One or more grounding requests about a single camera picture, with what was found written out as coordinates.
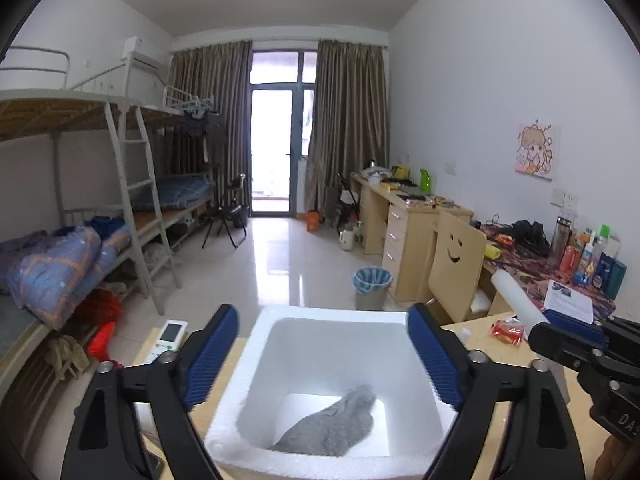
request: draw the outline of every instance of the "spray bottle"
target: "spray bottle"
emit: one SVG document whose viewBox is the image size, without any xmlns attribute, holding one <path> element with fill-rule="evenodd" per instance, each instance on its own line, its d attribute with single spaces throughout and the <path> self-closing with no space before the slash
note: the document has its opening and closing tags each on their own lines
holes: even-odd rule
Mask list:
<svg viewBox="0 0 640 480">
<path fill-rule="evenodd" d="M 593 254 L 593 241 L 595 240 L 596 233 L 591 233 L 589 242 L 584 246 L 580 263 L 575 270 L 574 283 L 575 285 L 589 285 L 590 275 L 588 273 L 589 265 L 591 263 L 591 255 Z"/>
<path fill-rule="evenodd" d="M 593 270 L 591 269 L 592 265 L 588 267 L 588 283 L 591 285 L 593 281 L 593 276 L 598 269 L 598 264 L 600 263 L 600 257 L 602 253 L 607 248 L 607 243 L 609 241 L 609 235 L 611 234 L 611 227 L 607 224 L 602 224 L 600 228 L 600 236 L 598 236 L 598 240 L 593 245 L 593 254 L 591 255 L 591 263 L 593 264 Z"/>
</svg>

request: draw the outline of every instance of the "anime poster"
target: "anime poster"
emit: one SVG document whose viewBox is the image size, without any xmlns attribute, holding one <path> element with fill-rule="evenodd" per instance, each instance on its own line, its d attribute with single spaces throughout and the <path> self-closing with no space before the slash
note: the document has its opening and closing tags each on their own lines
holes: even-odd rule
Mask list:
<svg viewBox="0 0 640 480">
<path fill-rule="evenodd" d="M 560 152 L 560 126 L 533 124 L 520 125 L 516 171 L 547 180 L 553 180 L 558 170 Z"/>
</svg>

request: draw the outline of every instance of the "bed ladder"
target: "bed ladder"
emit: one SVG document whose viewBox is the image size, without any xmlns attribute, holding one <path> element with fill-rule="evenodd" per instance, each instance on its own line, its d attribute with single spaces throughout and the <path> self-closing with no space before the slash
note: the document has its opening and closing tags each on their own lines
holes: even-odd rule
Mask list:
<svg viewBox="0 0 640 480">
<path fill-rule="evenodd" d="M 145 121 L 142 117 L 142 110 L 139 106 L 135 106 L 136 123 L 138 130 L 140 131 L 140 138 L 127 139 L 127 112 L 126 104 L 119 105 L 120 115 L 118 117 L 118 127 L 116 128 L 115 121 L 113 119 L 113 113 L 111 111 L 111 104 L 105 103 L 104 115 L 109 127 L 109 133 L 111 136 L 111 143 L 113 145 L 113 153 L 116 158 L 116 168 L 118 170 L 118 181 L 120 184 L 120 195 L 122 197 L 122 208 L 125 221 L 129 225 L 131 231 L 131 248 L 133 252 L 133 261 L 136 265 L 138 272 L 138 281 L 140 289 L 146 298 L 151 296 L 158 314 L 164 316 L 164 302 L 160 300 L 153 284 L 154 276 L 162 269 L 166 264 L 169 264 L 172 275 L 174 277 L 174 283 L 177 288 L 181 288 L 182 282 L 180 276 L 175 269 L 175 261 L 173 252 L 169 245 L 169 240 L 166 236 L 166 226 L 164 225 L 164 219 L 162 218 L 162 211 L 160 209 L 160 201 L 158 199 L 158 187 L 156 186 L 156 172 L 154 171 L 154 161 L 151 152 L 151 144 L 149 143 L 149 136 L 146 131 Z M 140 182 L 130 184 L 127 181 L 127 172 L 125 170 L 125 160 L 127 153 L 127 146 L 130 144 L 143 144 L 145 147 L 146 156 L 146 169 L 148 178 Z M 155 218 L 150 224 L 145 225 L 142 229 L 136 229 L 136 222 L 133 217 L 133 209 L 131 207 L 130 192 L 141 189 L 143 187 L 151 187 L 151 195 L 154 200 L 154 213 Z M 162 238 L 162 246 L 164 247 L 165 256 L 156 264 L 156 266 L 149 270 L 146 266 L 145 257 L 142 252 L 142 244 L 140 243 L 140 237 L 143 234 L 148 234 L 153 229 L 158 228 L 160 231 L 160 237 Z"/>
</svg>

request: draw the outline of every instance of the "orange bucket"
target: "orange bucket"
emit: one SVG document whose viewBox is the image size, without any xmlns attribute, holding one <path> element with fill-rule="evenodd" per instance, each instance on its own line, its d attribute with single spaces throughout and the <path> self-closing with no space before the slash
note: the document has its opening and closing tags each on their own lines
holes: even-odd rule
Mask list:
<svg viewBox="0 0 640 480">
<path fill-rule="evenodd" d="M 309 233 L 315 233 L 320 230 L 320 213 L 318 211 L 306 213 L 306 230 Z"/>
</svg>

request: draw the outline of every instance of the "white foam box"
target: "white foam box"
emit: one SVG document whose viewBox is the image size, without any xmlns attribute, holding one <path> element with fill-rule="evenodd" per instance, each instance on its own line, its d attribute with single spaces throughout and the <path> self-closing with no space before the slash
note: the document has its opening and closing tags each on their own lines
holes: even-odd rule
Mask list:
<svg viewBox="0 0 640 480">
<path fill-rule="evenodd" d="M 370 435 L 344 457 L 272 451 L 285 431 L 369 384 Z M 243 480 L 421 479 L 455 420 L 406 333 L 406 314 L 269 306 L 260 314 L 205 439 Z"/>
</svg>

